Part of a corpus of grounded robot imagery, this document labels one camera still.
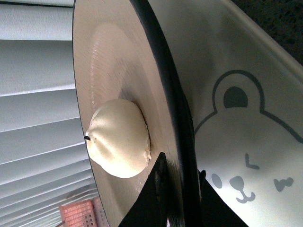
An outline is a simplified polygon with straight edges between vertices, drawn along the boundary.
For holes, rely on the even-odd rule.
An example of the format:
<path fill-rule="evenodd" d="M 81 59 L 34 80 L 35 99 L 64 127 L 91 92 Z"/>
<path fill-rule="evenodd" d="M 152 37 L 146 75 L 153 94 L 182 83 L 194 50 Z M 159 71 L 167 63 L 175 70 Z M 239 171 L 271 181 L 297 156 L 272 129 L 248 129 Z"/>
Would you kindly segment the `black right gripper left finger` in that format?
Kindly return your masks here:
<path fill-rule="evenodd" d="M 167 160 L 161 152 L 129 212 L 119 224 L 121 227 L 165 227 L 168 204 Z"/>

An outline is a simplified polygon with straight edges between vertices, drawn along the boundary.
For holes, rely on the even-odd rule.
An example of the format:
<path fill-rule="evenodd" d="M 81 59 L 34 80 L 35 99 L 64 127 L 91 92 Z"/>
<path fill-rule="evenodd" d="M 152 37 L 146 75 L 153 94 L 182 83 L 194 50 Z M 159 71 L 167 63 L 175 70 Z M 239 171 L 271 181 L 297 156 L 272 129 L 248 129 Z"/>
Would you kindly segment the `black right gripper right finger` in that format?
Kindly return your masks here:
<path fill-rule="evenodd" d="M 236 215 L 220 198 L 206 180 L 206 172 L 199 173 L 202 220 L 205 227 L 247 227 L 248 225 Z"/>

